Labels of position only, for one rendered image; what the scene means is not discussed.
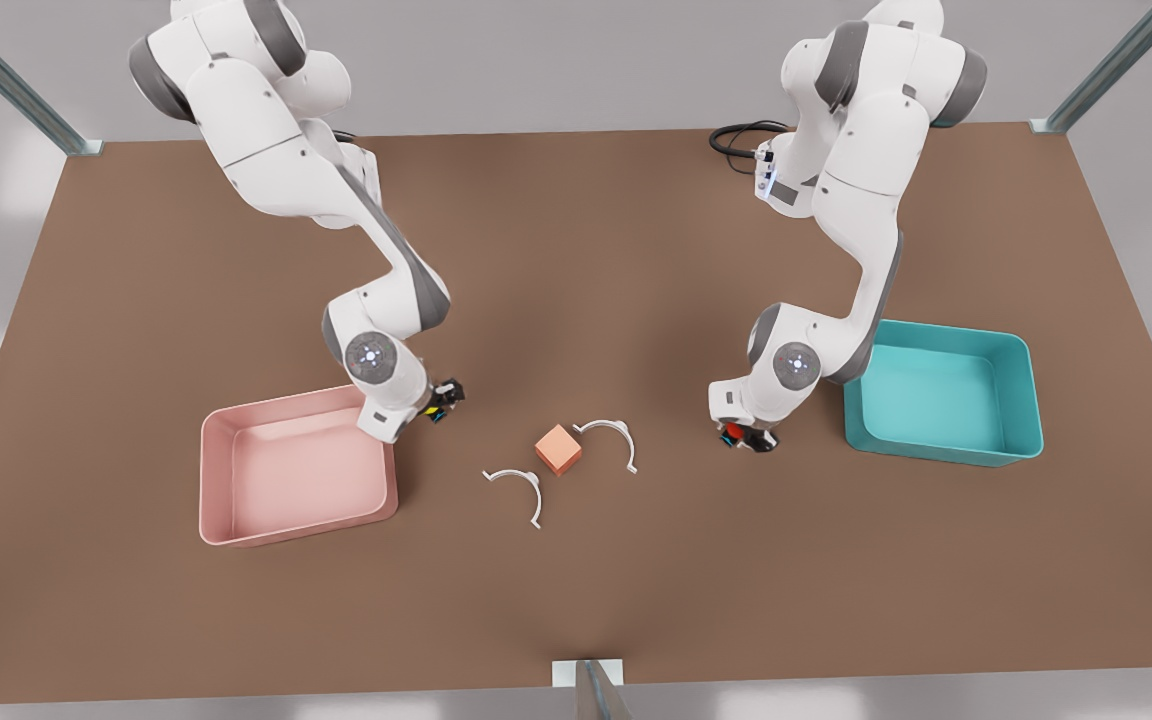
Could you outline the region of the pink storage box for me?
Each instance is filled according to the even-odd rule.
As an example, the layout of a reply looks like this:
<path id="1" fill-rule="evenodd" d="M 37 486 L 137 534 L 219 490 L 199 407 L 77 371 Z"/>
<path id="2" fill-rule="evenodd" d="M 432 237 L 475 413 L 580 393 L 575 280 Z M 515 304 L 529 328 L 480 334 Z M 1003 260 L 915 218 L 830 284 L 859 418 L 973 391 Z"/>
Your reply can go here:
<path id="1" fill-rule="evenodd" d="M 353 386 L 223 407 L 200 425 L 198 535 L 221 547 L 291 541 L 392 518 L 393 448 L 357 429 Z"/>

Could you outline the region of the blue storage box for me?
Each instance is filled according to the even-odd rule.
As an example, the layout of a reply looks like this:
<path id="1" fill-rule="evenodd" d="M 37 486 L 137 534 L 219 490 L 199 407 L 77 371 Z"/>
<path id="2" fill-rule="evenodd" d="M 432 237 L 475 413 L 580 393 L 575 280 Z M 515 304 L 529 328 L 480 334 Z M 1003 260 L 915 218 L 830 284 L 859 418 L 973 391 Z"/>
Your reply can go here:
<path id="1" fill-rule="evenodd" d="M 1029 347 L 996 331 L 882 319 L 844 424 L 872 454 L 1002 468 L 1044 450 Z"/>

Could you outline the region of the orange cube block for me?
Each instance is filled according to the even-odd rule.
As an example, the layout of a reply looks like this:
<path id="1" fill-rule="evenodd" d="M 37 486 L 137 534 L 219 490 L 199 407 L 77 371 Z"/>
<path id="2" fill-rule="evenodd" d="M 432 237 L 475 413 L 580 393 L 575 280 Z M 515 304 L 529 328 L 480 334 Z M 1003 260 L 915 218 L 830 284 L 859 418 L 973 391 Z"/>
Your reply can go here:
<path id="1" fill-rule="evenodd" d="M 579 442 L 561 424 L 554 425 L 535 444 L 535 452 L 556 477 L 567 473 L 582 456 Z"/>

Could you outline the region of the silver frame post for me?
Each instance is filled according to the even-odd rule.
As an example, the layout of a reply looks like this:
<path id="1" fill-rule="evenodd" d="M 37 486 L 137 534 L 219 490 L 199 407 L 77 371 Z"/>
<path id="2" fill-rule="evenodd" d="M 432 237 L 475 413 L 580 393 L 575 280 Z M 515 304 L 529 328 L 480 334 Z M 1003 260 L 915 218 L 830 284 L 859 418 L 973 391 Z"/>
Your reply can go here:
<path id="1" fill-rule="evenodd" d="M 1102 99 L 1134 65 L 1152 50 L 1152 6 L 1149 12 L 1116 41 L 1079 85 L 1064 97 L 1047 118 L 1028 120 L 1034 135 L 1066 135 Z"/>
<path id="2" fill-rule="evenodd" d="M 13 108 L 26 118 L 38 131 L 71 158 L 96 158 L 100 156 L 104 147 L 103 141 L 86 138 L 74 129 L 70 123 L 61 118 L 50 103 L 37 94 L 35 88 L 29 86 L 26 81 L 20 78 L 10 65 L 0 56 L 0 96 L 8 101 Z"/>
<path id="3" fill-rule="evenodd" d="M 575 720 L 634 720 L 620 688 L 626 685 L 622 659 L 556 660 L 550 664 L 554 688 L 573 688 Z"/>

